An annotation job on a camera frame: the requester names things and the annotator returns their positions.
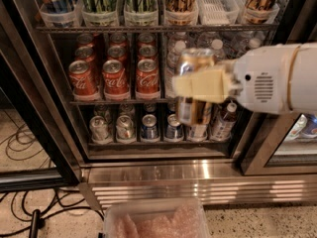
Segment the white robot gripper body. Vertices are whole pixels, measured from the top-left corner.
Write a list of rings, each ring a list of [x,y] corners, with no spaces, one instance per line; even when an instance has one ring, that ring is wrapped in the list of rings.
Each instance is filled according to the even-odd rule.
[[[297,45],[265,46],[238,58],[234,75],[242,89],[237,101],[253,112],[288,113],[288,79],[296,51]]]

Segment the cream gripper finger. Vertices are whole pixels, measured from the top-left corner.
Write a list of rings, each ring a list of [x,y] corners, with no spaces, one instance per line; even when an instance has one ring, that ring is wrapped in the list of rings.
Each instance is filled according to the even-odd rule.
[[[238,93],[238,82],[224,65],[215,65],[175,76],[172,79],[172,88],[178,97],[222,103],[229,96]]]

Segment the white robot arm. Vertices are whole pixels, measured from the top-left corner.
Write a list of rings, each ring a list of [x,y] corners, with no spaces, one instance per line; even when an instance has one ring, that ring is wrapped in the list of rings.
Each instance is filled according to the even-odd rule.
[[[180,97],[222,103],[235,98],[250,111],[284,114],[317,111],[317,45],[291,44],[250,50],[172,80]]]

